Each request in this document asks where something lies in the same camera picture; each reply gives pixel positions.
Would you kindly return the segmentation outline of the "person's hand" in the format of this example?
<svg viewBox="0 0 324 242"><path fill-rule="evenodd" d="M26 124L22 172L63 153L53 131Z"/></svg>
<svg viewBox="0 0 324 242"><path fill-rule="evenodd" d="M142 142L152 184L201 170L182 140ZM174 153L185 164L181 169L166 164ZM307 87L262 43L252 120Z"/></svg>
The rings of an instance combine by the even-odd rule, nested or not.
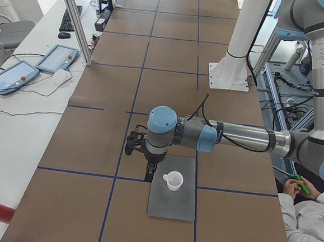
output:
<svg viewBox="0 0 324 242"><path fill-rule="evenodd" d="M294 200L296 196L300 193L302 184L302 181L298 181L295 179L289 179L284 184L283 193L291 196L291 198Z"/></svg>

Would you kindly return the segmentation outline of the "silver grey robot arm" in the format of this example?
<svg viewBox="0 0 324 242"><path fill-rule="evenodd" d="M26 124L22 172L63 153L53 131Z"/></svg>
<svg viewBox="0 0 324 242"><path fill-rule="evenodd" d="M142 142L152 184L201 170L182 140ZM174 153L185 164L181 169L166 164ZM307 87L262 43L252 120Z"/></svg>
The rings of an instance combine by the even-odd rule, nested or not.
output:
<svg viewBox="0 0 324 242"><path fill-rule="evenodd" d="M312 45L314 127L306 132L279 131L206 120L195 115L177 117L158 106L149 114L142 151L147 159L145 181L151 182L172 144L211 152L216 144L236 145L256 153L288 158L324 180L324 0L281 0L279 37L304 35Z"/></svg>

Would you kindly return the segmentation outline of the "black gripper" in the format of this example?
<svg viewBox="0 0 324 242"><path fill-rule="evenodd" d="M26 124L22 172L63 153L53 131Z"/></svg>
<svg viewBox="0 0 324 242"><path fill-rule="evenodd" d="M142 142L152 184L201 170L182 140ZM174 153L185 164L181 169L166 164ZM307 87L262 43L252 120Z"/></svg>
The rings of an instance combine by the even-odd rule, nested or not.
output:
<svg viewBox="0 0 324 242"><path fill-rule="evenodd" d="M166 157L166 152L162 154L153 154L151 152L145 151L144 157L148 161L144 180L146 182L151 182L154 178L155 171L157 170L157 164L164 160L164 158Z"/></svg>

